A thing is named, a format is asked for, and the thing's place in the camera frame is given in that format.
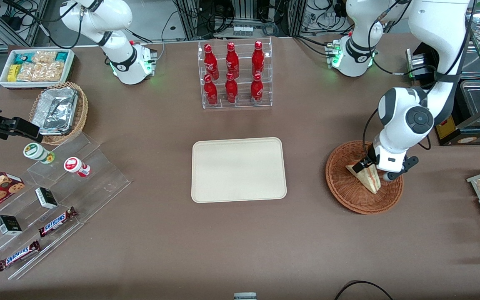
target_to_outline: brown tablecloth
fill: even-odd
[[[480,173],[480,146],[415,147],[420,163],[393,209],[348,211],[325,182],[327,157],[360,139],[379,97],[405,78],[376,67],[347,78],[291,38],[272,41],[274,106],[232,112],[202,109],[196,42],[168,44],[156,76],[135,86],[112,75],[99,47],[75,48],[72,78],[90,103],[84,131],[134,182],[22,279],[0,274],[0,299],[208,300],[253,291],[261,300],[321,300],[354,279],[400,300],[480,298],[480,206],[465,182]],[[417,45],[410,34],[388,34],[376,58],[403,70],[404,50]],[[27,118],[38,93],[2,88],[3,115]],[[380,129],[374,120],[368,138]],[[282,140],[287,196],[194,203],[192,145],[256,137]],[[0,140],[0,171],[19,175],[32,164],[21,154],[26,143]],[[343,299],[352,294],[383,297],[365,286]]]

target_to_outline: candy bar wrapper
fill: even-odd
[[[0,272],[6,270],[8,267],[10,267],[12,264],[19,260],[25,259],[27,256],[40,252],[40,243],[38,243],[37,240],[35,240],[32,244],[29,246],[21,249],[20,251],[14,253],[12,256],[9,256],[5,260],[0,260]]]
[[[40,232],[40,237],[45,237],[49,233],[55,231],[55,229],[59,228],[62,224],[68,222],[73,216],[77,215],[78,213],[75,211],[74,207],[70,207],[67,211],[63,214],[58,216],[55,220],[49,222],[46,226],[38,229]]]

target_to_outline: wicker basket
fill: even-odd
[[[381,177],[381,189],[377,194],[370,192],[351,174],[345,165],[364,158],[362,141],[348,142],[339,145],[329,156],[325,165],[325,178],[335,198],[352,211],[370,215],[384,213],[393,207],[403,192],[403,178],[387,182]]]
[[[61,84],[54,85],[53,87],[48,87],[47,89],[61,89],[61,88],[72,88],[78,91],[79,99],[77,100],[77,108],[75,109],[75,116],[72,125],[72,131],[68,135],[44,135],[44,139],[42,143],[49,144],[53,146],[60,145],[64,141],[77,137],[79,133],[82,131],[84,127],[84,123],[86,122],[86,114],[88,113],[88,100],[86,99],[86,95],[84,94],[83,90],[77,85],[72,82],[65,82]],[[40,100],[40,95],[36,97],[35,103],[32,105],[32,110],[29,113],[29,122],[33,120],[33,116],[36,112],[36,106],[38,105],[38,101]]]

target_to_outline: clear acrylic rack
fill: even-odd
[[[264,52],[264,71],[261,74],[261,81],[264,85],[262,90],[262,102],[259,105],[253,105],[251,103],[251,83],[253,82],[253,74],[251,73],[251,56],[255,50],[255,42],[260,40],[262,42],[262,51]],[[220,108],[267,108],[273,104],[273,65],[272,65],[272,40],[271,38],[246,38],[234,40],[236,53],[240,61],[240,76],[236,78],[238,84],[238,100],[236,104],[231,104],[227,101],[227,93],[225,92],[225,82],[227,79],[227,65],[225,64],[225,57],[227,57],[227,41],[225,40],[207,40],[198,43],[198,66],[200,73],[200,86],[201,86],[201,99],[204,109],[220,109]],[[212,46],[212,52],[217,59],[217,69],[220,73],[220,77],[214,80],[214,84],[217,88],[217,106],[210,106],[206,100],[205,90],[203,86],[205,84],[203,77],[206,74],[205,69],[205,51],[203,46],[210,44]]]
[[[27,247],[34,240],[40,242],[42,249],[2,271],[8,279],[19,279],[25,275],[130,184],[125,175],[103,155],[99,144],[85,133],[57,146],[53,152],[55,161],[49,165],[36,162],[27,169],[27,172],[20,176],[25,188],[0,205],[0,215],[15,216],[23,230],[14,237],[3,235],[0,231],[0,260]],[[66,172],[63,164],[71,156],[76,156],[90,165],[90,175],[83,178]],[[39,186],[53,192],[59,203],[56,209],[47,209],[40,205],[35,194]],[[51,234],[40,238],[38,229],[72,206],[78,215]]]

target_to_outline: coca-cola bottle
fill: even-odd
[[[252,63],[252,68],[251,68],[251,73],[253,76],[255,74],[260,73],[264,71],[264,52],[263,52],[263,43],[259,40],[255,42],[255,51],[253,52],[253,56],[251,57],[251,63]]]
[[[220,78],[220,72],[218,71],[218,60],[214,53],[212,53],[212,46],[210,44],[206,44],[204,46],[205,49],[205,69],[207,73],[212,76],[213,80],[218,80]]]
[[[236,103],[238,97],[238,84],[232,72],[227,73],[227,82],[225,82],[225,90],[227,91],[227,101],[231,104]]]
[[[238,54],[235,51],[234,42],[227,43],[225,63],[227,63],[227,72],[231,72],[235,78],[238,78],[240,76],[240,63],[238,62]]]
[[[205,90],[205,96],[207,98],[208,105],[217,106],[218,90],[216,89],[216,85],[212,82],[212,78],[209,74],[205,74],[203,79],[205,80],[205,85],[203,86],[203,89]]]
[[[260,81],[260,73],[253,76],[253,82],[251,83],[251,103],[253,105],[259,105],[263,101],[263,88],[264,85]]]

